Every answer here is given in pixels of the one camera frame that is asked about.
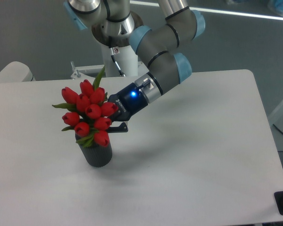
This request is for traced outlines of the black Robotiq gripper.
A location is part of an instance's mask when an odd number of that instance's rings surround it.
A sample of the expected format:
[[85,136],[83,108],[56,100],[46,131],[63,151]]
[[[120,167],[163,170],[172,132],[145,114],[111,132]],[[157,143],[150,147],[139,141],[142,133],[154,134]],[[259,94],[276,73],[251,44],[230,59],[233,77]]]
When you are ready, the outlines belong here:
[[108,102],[116,104],[117,111],[109,118],[112,121],[122,121],[119,126],[109,127],[107,132],[128,132],[125,121],[148,105],[144,95],[138,90],[135,83],[131,83],[116,94],[110,95]]

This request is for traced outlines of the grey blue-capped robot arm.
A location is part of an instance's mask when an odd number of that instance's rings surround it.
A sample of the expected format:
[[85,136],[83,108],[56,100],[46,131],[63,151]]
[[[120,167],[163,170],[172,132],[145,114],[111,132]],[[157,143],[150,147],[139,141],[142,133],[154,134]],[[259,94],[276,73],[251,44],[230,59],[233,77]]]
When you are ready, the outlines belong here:
[[67,0],[64,7],[79,30],[91,30],[99,43],[107,77],[137,80],[109,97],[118,106],[111,116],[120,126],[108,129],[126,132],[126,122],[141,109],[182,83],[191,73],[188,59],[171,51],[205,30],[200,12],[184,0],[159,1],[166,24],[157,30],[145,26],[131,11],[128,0]]

